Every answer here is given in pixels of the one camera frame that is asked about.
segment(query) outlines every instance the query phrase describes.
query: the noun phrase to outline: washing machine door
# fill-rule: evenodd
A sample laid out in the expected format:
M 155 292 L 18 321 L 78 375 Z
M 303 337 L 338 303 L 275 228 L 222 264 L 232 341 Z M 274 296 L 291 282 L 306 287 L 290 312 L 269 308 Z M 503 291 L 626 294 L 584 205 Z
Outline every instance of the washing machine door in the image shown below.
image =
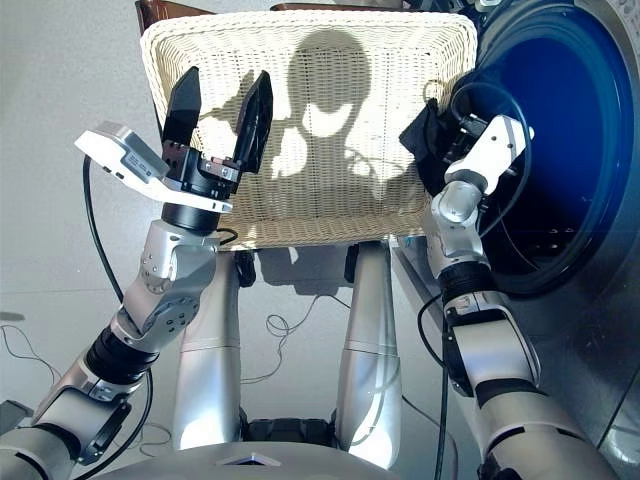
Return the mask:
M 640 478 L 640 1 L 503 2 L 474 76 L 505 86 L 536 136 L 532 176 L 487 255 L 543 388 L 621 477 Z M 471 99 L 485 118 L 500 102 Z M 494 202 L 517 181 L 501 180 Z

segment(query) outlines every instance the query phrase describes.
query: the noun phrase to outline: floor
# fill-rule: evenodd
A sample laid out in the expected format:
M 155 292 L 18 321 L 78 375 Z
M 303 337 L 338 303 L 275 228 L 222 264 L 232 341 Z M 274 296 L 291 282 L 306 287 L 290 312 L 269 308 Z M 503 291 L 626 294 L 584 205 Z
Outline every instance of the floor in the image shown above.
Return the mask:
M 225 12 L 264 9 L 272 2 L 185 3 Z M 82 157 L 73 141 L 109 119 L 128 125 L 157 147 L 153 105 L 133 1 L 2 2 L 0 22 L 0 320 L 23 329 L 35 351 L 64 371 L 118 306 L 91 243 L 82 200 Z M 92 181 L 98 228 L 116 276 L 126 285 L 136 274 L 146 230 L 158 217 L 159 205 L 102 172 L 94 172 Z M 344 253 L 331 248 L 260 255 L 258 281 L 240 294 L 244 373 L 258 375 L 275 365 L 277 340 L 264 327 L 268 313 L 294 322 L 303 317 L 314 294 L 327 291 L 350 302 L 351 289 L 342 280 Z M 293 258 L 292 266 L 283 269 L 287 257 Z M 304 258 L 304 265 L 296 268 L 295 257 Z M 416 334 L 418 305 L 405 297 L 395 278 L 394 302 L 405 394 L 437 416 L 440 372 Z M 242 403 L 250 418 L 329 417 L 347 318 L 346 309 L 332 299 L 318 301 L 287 343 L 278 374 L 243 387 Z M 9 334 L 12 348 L 25 352 L 27 346 L 14 333 Z M 35 407 L 50 385 L 49 371 L 9 357 L 4 347 L 0 358 L 0 401 L 10 398 Z M 177 342 L 154 367 L 150 421 L 167 427 L 176 359 Z M 123 432 L 137 420 L 143 397 L 134 397 Z M 479 453 L 455 402 L 449 417 L 461 456 L 459 478 L 474 478 Z M 423 478 L 434 465 L 437 430 L 408 408 L 403 409 L 402 427 L 393 470 L 402 478 Z M 166 436 L 154 427 L 144 434 L 150 442 Z M 168 448 L 147 445 L 145 451 L 158 455 Z M 132 449 L 114 467 L 145 458 Z M 447 452 L 445 477 L 451 473 L 450 461 Z

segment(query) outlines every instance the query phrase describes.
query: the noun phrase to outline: wire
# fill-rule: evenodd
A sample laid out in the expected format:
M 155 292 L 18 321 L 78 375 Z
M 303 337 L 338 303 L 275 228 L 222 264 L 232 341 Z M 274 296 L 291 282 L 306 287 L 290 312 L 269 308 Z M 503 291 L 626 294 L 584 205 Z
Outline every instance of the wire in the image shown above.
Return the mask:
M 424 344 L 425 348 L 427 349 L 427 352 L 429 352 L 429 355 L 431 355 L 431 358 L 433 358 L 433 361 L 436 362 L 439 366 L 444 367 L 444 362 L 440 359 L 440 357 L 438 357 L 438 354 L 435 352 L 435 350 L 433 349 L 433 347 L 431 346 L 431 344 L 429 343 L 429 341 L 427 340 L 427 336 L 424 333 L 424 326 L 422 324 L 422 317 L 424 315 L 424 312 L 427 311 L 427 309 L 433 305 L 434 303 L 436 303 L 436 301 L 442 296 L 441 293 L 439 293 L 438 295 L 436 295 L 435 297 L 432 297 L 427 303 L 425 303 L 422 308 L 420 309 L 420 311 L 418 312 L 418 332 L 420 333 L 420 339 L 422 339 L 422 343 Z
M 169 431 L 169 429 L 168 429 L 167 427 L 165 427 L 164 425 L 160 425 L 159 423 L 147 422 L 147 423 L 145 423 L 145 426 L 155 427 L 155 428 L 157 428 L 158 430 L 163 431 L 164 433 L 166 433 L 166 434 L 167 434 L 167 439 L 166 439 L 166 440 L 164 440 L 164 441 L 162 441 L 162 442 L 142 442 L 142 443 L 140 444 L 140 446 L 138 447 L 138 451 L 139 451 L 142 455 L 144 455 L 144 456 L 146 456 L 146 457 L 154 458 L 156 455 L 153 455 L 153 454 L 151 454 L 151 453 L 148 453 L 148 452 L 144 449 L 144 447 L 145 447 L 145 446 L 152 446 L 152 445 L 154 445 L 154 446 L 166 445 L 166 444 L 168 444 L 168 443 L 171 441 L 171 438 L 172 438 L 173 436 L 171 435 L 171 432 Z
M 12 328 L 14 330 L 17 330 L 20 333 L 20 335 L 22 335 L 25 342 L 27 342 L 27 345 L 29 346 L 29 350 L 31 350 L 32 356 L 19 355 L 15 353 L 13 350 L 11 350 L 11 347 L 9 346 L 9 341 L 7 340 L 7 332 L 6 332 L 7 328 Z M 29 340 L 29 337 L 27 336 L 26 333 L 24 333 L 23 330 L 21 330 L 19 327 L 16 327 L 15 325 L 0 325 L 0 330 L 2 331 L 2 338 L 4 340 L 4 345 L 7 348 L 7 353 L 9 353 L 9 355 L 11 355 L 14 358 L 19 358 L 22 360 L 35 360 L 37 362 L 42 363 L 45 367 L 49 369 L 49 373 L 51 373 L 52 386 L 56 383 L 56 375 L 58 376 L 58 378 L 62 377 L 62 375 L 60 375 L 60 372 L 53 365 L 51 365 L 49 362 L 44 360 L 40 355 L 36 353 L 36 351 L 33 349 L 33 346 L 31 345 L 31 341 Z
M 74 480 L 87 480 L 88 478 L 91 478 L 94 475 L 100 473 L 102 470 L 104 470 L 109 465 L 111 465 L 116 458 L 122 455 L 129 448 L 129 445 L 131 445 L 133 441 L 136 439 L 136 437 L 138 436 L 138 433 L 140 433 L 140 431 L 142 430 L 142 427 L 144 427 L 144 424 L 147 421 L 147 418 L 149 417 L 149 412 L 151 411 L 151 404 L 153 403 L 153 375 L 151 374 L 151 369 L 147 370 L 146 380 L 147 380 L 147 401 L 144 405 L 144 411 L 142 412 L 142 416 L 140 417 L 140 420 L 138 421 L 138 424 L 136 425 L 136 427 L 133 429 L 133 432 L 131 432 L 131 435 L 129 435 L 129 438 L 127 438 L 125 442 L 122 445 L 120 445 L 120 447 L 115 452 L 113 452 L 111 456 L 109 456 L 109 458 L 103 461 L 100 465 L 92 468 L 88 472 L 83 473 L 79 477 L 74 478 Z
M 422 415 L 426 420 L 429 421 L 434 427 L 440 428 L 440 424 L 435 420 L 431 415 L 429 415 L 424 410 L 421 410 L 417 406 L 415 406 L 407 397 L 402 395 L 402 400 L 409 405 L 416 413 Z M 447 440 L 449 440 L 449 444 L 451 445 L 451 480 L 457 480 L 458 478 L 458 469 L 459 469 L 459 455 L 458 455 L 458 444 L 456 443 L 455 437 L 449 432 L 449 430 L 445 430 L 447 435 Z
M 163 440 L 162 442 L 145 442 L 144 441 L 144 430 L 145 430 L 145 427 L 157 428 L 158 430 L 160 430 L 161 432 L 164 432 L 167 435 L 167 439 Z M 160 423 L 155 423 L 155 422 L 147 422 L 142 427 L 142 430 L 140 430 L 140 434 L 139 434 L 138 438 L 136 439 L 135 443 L 132 443 L 131 445 L 129 445 L 127 450 L 133 450 L 134 448 L 137 448 L 138 451 L 142 455 L 144 455 L 145 457 L 154 458 L 156 455 L 153 455 L 153 454 L 147 452 L 144 449 L 144 447 L 145 446 L 151 446 L 151 445 L 155 445 L 155 446 L 166 445 L 171 441 L 172 438 L 173 438 L 173 435 L 171 435 L 171 432 L 169 431 L 169 429 L 167 427 L 165 427 L 164 425 L 161 425 Z M 114 445 L 116 445 L 118 447 L 121 446 L 121 444 L 119 444 L 115 440 L 113 441 L 113 443 L 114 443 Z
M 447 367 L 442 367 L 442 397 L 440 400 L 440 426 L 438 431 L 438 451 L 436 453 L 436 470 L 434 480 L 442 478 L 442 460 L 444 459 L 444 441 L 447 431 L 447 407 L 449 401 L 449 373 Z
M 216 229 L 216 232 L 224 232 L 224 233 L 230 233 L 231 234 L 230 237 L 225 238 L 224 240 L 220 240 L 220 245 L 226 245 L 227 243 L 231 243 L 234 240 L 238 239 L 238 232 L 236 232 L 232 228 L 220 227 L 220 228 Z
M 500 218 L 500 224 L 502 225 L 502 230 L 504 231 L 504 235 L 507 238 L 507 241 L 509 242 L 509 244 L 511 245 L 511 248 L 513 249 L 513 251 L 520 257 L 520 259 L 523 262 L 525 262 L 531 268 L 533 268 L 536 271 L 540 270 L 540 267 L 538 267 L 535 263 L 529 260 L 526 257 L 526 255 L 522 253 L 522 251 L 520 251 L 516 243 L 513 241 L 513 239 L 511 238 L 511 235 L 509 234 L 509 230 L 507 230 L 507 226 L 504 224 L 504 218 Z
M 87 220 L 89 221 L 89 229 L 91 230 L 91 237 L 93 238 L 93 243 L 98 251 L 98 255 L 100 256 L 100 261 L 102 262 L 102 266 L 109 277 L 109 281 L 111 282 L 111 286 L 113 287 L 113 291 L 118 297 L 120 303 L 124 300 L 124 295 L 122 293 L 122 289 L 120 285 L 118 285 L 118 281 L 111 269 L 111 265 L 109 264 L 109 260 L 107 259 L 107 255 L 102 247 L 102 242 L 100 241 L 100 236 L 98 235 L 98 229 L 96 228 L 96 220 L 93 216 L 93 202 L 91 200 L 91 177 L 89 176 L 91 170 L 91 157 L 85 155 L 84 162 L 82 164 L 82 186 L 84 193 L 84 205 L 87 211 Z M 153 375 L 151 374 L 151 369 L 149 368 L 146 372 L 146 380 L 147 380 L 147 399 L 145 402 L 144 411 L 142 412 L 142 416 L 138 423 L 136 424 L 133 432 L 129 435 L 124 443 L 115 451 L 109 458 L 104 460 L 98 466 L 92 468 L 88 472 L 83 473 L 79 477 L 76 477 L 74 480 L 86 480 L 97 473 L 104 470 L 111 463 L 113 463 L 122 453 L 127 450 L 129 445 L 133 443 L 135 438 L 138 436 L 138 433 L 144 427 L 147 418 L 149 417 L 149 412 L 151 411 L 151 404 L 153 403 Z
M 525 143 L 524 170 L 522 172 L 522 177 L 520 178 L 520 182 L 518 183 L 518 187 L 516 188 L 516 191 L 513 193 L 511 200 L 509 200 L 509 203 L 504 208 L 504 210 L 502 210 L 502 212 L 498 214 L 498 216 L 495 219 L 493 219 L 493 221 L 480 233 L 480 237 L 484 237 L 487 233 L 493 230 L 493 228 L 498 223 L 502 221 L 502 219 L 509 213 L 509 211 L 513 208 L 513 206 L 516 204 L 516 202 L 520 198 L 520 195 L 522 194 L 522 191 L 524 190 L 524 187 L 526 186 L 527 181 L 529 180 L 529 176 L 531 175 L 531 167 L 533 164 L 533 154 L 531 151 L 531 134 L 529 130 L 529 123 L 527 122 L 527 119 L 524 116 L 524 113 L 522 112 L 522 108 L 520 107 L 520 104 L 513 97 L 513 95 L 511 95 L 504 88 L 498 85 L 494 85 L 492 83 L 487 83 L 487 82 L 470 82 L 460 87 L 456 91 L 456 93 L 453 95 L 450 102 L 451 114 L 455 117 L 455 119 L 458 122 L 462 122 L 462 119 L 463 119 L 457 107 L 457 103 L 460 99 L 460 96 L 463 93 L 469 90 L 474 90 L 474 89 L 491 90 L 492 92 L 495 92 L 500 96 L 502 96 L 511 104 L 511 107 L 516 113 L 517 120 L 522 125 L 522 129 L 524 131 L 524 143 Z
M 636 367 L 636 370 L 633 373 L 633 375 L 631 376 L 631 380 L 627 384 L 626 388 L 624 389 L 624 393 L 620 397 L 620 401 L 618 401 L 618 404 L 616 405 L 616 408 L 613 411 L 613 414 L 611 415 L 611 418 L 609 419 L 609 422 L 607 423 L 607 426 L 605 427 L 604 431 L 602 432 L 602 436 L 600 437 L 600 440 L 598 440 L 598 443 L 596 444 L 596 448 L 598 450 L 600 450 L 600 448 L 602 447 L 602 444 L 607 439 L 607 436 L 609 435 L 609 432 L 613 428 L 613 424 L 615 423 L 616 419 L 618 418 L 618 413 L 620 412 L 620 409 L 622 408 L 622 405 L 624 405 L 625 400 L 627 400 L 629 398 L 629 392 L 631 391 L 633 386 L 636 384 L 636 379 L 638 379 L 639 376 L 640 376 L 640 365 L 638 365 Z
M 280 367 L 282 367 L 282 362 L 284 360 L 282 349 L 286 345 L 287 339 L 289 338 L 290 335 L 295 333 L 296 330 L 304 322 L 307 321 L 307 318 L 309 318 L 309 315 L 311 314 L 311 310 L 313 309 L 313 306 L 322 297 L 333 298 L 336 302 L 338 302 L 342 306 L 344 306 L 346 308 L 349 308 L 349 309 L 351 308 L 347 303 L 343 302 L 338 297 L 335 297 L 333 295 L 316 295 L 315 297 L 313 297 L 313 300 L 311 301 L 311 305 L 309 305 L 309 308 L 307 309 L 307 313 L 305 313 L 304 317 L 302 317 L 302 320 L 300 320 L 298 323 L 296 323 L 295 325 L 293 325 L 291 327 L 289 326 L 289 323 L 287 322 L 287 320 L 282 315 L 278 315 L 276 313 L 271 313 L 271 314 L 267 315 L 267 319 L 265 320 L 265 328 L 267 329 L 267 331 L 272 336 L 280 339 L 278 341 L 278 347 L 276 349 L 276 355 L 278 357 L 278 363 L 276 364 L 275 368 L 273 370 L 271 370 L 269 373 L 265 373 L 264 375 L 260 375 L 258 377 L 243 378 L 240 381 L 243 385 L 253 385 L 253 384 L 256 384 L 256 383 L 260 383 L 260 382 L 262 382 L 264 380 L 267 380 L 267 379 L 273 377 L 276 373 L 278 373 L 278 370 L 280 370 Z M 281 325 L 280 326 L 276 325 L 274 323 L 274 319 L 279 321 Z
M 111 269 L 111 265 L 109 265 L 109 260 L 107 259 L 107 255 L 104 252 L 104 248 L 102 247 L 102 242 L 100 241 L 100 236 L 98 235 L 98 230 L 96 228 L 96 219 L 93 216 L 93 202 L 91 201 L 91 178 L 89 176 L 90 169 L 91 157 L 85 155 L 84 162 L 82 164 L 82 187 L 84 191 L 84 206 L 87 211 L 89 229 L 91 230 L 93 244 L 96 246 L 98 256 L 100 257 L 100 261 L 102 262 L 102 267 L 104 268 L 107 277 L 109 277 L 109 281 L 111 282 L 111 286 L 113 287 L 118 300 L 120 301 L 120 303 L 122 303 L 124 295 L 122 294 L 120 285 L 118 285 L 118 280 L 116 279 L 116 276 Z

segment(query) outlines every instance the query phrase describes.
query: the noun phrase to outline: white wicker basket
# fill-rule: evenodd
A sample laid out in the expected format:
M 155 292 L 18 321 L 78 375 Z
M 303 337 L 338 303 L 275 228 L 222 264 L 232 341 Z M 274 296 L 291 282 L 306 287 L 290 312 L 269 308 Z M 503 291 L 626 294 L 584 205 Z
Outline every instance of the white wicker basket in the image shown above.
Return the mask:
M 200 69 L 193 146 L 230 156 L 235 122 L 261 70 L 274 116 L 258 175 L 246 174 L 232 249 L 318 245 L 421 232 L 428 196 L 398 135 L 473 68 L 476 32 L 458 15 L 246 12 L 165 20 L 141 40 L 164 118 L 174 83 Z

